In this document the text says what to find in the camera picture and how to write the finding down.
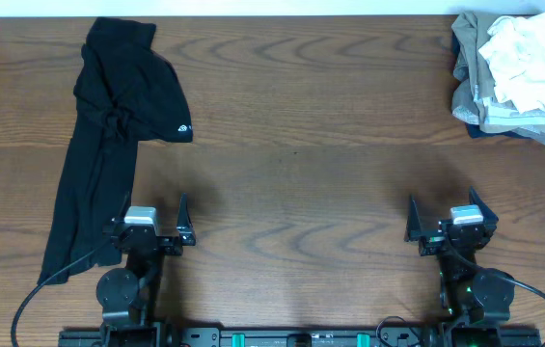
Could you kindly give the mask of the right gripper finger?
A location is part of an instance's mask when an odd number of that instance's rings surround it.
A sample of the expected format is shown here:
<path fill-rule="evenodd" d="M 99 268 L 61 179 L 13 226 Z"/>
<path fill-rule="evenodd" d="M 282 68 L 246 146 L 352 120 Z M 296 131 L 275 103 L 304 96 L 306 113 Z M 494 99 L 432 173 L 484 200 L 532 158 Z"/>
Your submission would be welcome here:
<path fill-rule="evenodd" d="M 422 224 L 416 200 L 413 195 L 409 196 L 408 200 L 408 217 L 404 235 L 405 242 L 418 241 L 422 236 Z"/>
<path fill-rule="evenodd" d="M 479 197 L 473 186 L 469 188 L 469 202 L 474 204 L 480 210 L 484 223 L 489 226 L 496 226 L 499 221 L 498 216 L 488 207 L 488 205 Z"/>

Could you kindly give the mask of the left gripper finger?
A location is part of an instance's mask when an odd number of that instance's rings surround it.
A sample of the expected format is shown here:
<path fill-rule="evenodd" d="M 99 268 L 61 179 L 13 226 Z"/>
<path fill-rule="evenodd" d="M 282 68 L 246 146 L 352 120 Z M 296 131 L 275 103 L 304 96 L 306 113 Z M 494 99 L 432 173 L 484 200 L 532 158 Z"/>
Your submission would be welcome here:
<path fill-rule="evenodd" d="M 124 221 L 124 218 L 125 218 L 125 216 L 127 214 L 127 211 L 128 211 L 128 208 L 129 208 L 130 204 L 131 204 L 131 192 L 127 191 L 125 196 L 124 196 L 123 203 L 122 203 L 121 209 L 119 211 L 119 214 L 116 217 L 116 221 L 118 223 L 122 223 Z"/>
<path fill-rule="evenodd" d="M 185 193 L 180 196 L 176 229 L 183 246 L 196 245 L 196 234 L 188 212 Z"/>

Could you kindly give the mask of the black t-shirt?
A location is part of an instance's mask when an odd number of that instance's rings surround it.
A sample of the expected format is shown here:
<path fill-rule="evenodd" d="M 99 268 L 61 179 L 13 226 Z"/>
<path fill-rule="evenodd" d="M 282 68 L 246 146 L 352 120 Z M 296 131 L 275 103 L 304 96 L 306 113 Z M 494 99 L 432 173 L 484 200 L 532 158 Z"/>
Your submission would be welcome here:
<path fill-rule="evenodd" d="M 121 262 L 104 226 L 132 190 L 142 141 L 190 143 L 189 106 L 172 65 L 155 53 L 155 25 L 99 17 L 81 47 L 76 123 L 55 199 L 39 280 L 62 284 Z"/>

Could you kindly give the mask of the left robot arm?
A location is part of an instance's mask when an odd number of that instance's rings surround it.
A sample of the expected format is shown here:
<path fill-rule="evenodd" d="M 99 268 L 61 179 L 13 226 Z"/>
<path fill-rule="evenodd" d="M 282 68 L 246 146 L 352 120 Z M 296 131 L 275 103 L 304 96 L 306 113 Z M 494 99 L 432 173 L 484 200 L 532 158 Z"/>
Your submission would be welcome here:
<path fill-rule="evenodd" d="M 154 318 L 156 297 L 163 276 L 164 258 L 181 256 L 196 244 L 187 196 L 180 196 L 177 235 L 159 233 L 157 211 L 133 206 L 124 198 L 119 214 L 103 228 L 110 244 L 127 255 L 126 265 L 106 272 L 96 286 L 102 306 L 102 324 L 97 346 L 168 347 L 180 344 L 172 324 Z"/>

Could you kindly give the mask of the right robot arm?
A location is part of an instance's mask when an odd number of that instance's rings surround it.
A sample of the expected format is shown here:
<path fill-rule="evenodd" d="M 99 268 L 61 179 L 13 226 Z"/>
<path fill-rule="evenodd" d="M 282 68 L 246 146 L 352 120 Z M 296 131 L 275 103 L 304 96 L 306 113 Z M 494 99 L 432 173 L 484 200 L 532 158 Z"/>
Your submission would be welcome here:
<path fill-rule="evenodd" d="M 476 190 L 469 203 L 450 210 L 435 228 L 422 224 L 409 198 L 404 240 L 416 242 L 421 256 L 437 258 L 440 302 L 450 317 L 421 333 L 424 346 L 501 346 L 500 325 L 510 319 L 512 276 L 477 264 L 476 252 L 491 240 L 499 218 Z"/>

